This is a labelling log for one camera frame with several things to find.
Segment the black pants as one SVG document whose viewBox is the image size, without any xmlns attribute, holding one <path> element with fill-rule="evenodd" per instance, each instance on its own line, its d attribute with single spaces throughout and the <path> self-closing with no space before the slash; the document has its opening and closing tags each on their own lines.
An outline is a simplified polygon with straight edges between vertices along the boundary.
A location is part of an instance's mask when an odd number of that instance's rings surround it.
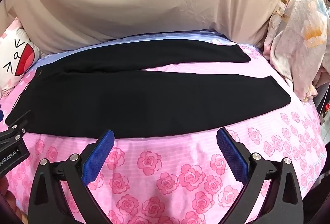
<svg viewBox="0 0 330 224">
<path fill-rule="evenodd" d="M 39 67 L 5 122 L 33 116 L 30 132 L 120 139 L 196 133 L 288 105 L 271 77 L 160 72 L 181 63 L 248 63 L 238 45 L 154 40 L 81 51 Z"/>
</svg>

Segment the cat face pillow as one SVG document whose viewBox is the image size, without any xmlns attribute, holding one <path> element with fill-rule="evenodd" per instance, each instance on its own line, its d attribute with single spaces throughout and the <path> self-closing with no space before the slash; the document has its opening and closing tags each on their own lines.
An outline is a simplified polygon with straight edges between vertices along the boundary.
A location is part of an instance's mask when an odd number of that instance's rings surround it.
<svg viewBox="0 0 330 224">
<path fill-rule="evenodd" d="M 8 95 L 43 52 L 34 45 L 16 18 L 1 36 L 1 96 Z"/>
</svg>

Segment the floral pastel blanket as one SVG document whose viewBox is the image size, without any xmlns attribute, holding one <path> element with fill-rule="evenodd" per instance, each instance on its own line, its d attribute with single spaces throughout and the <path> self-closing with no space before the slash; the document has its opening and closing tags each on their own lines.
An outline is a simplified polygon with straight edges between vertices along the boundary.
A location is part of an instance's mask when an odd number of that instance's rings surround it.
<svg viewBox="0 0 330 224">
<path fill-rule="evenodd" d="M 329 82 L 329 10 L 324 0 L 280 0 L 263 55 L 302 101 Z"/>
</svg>

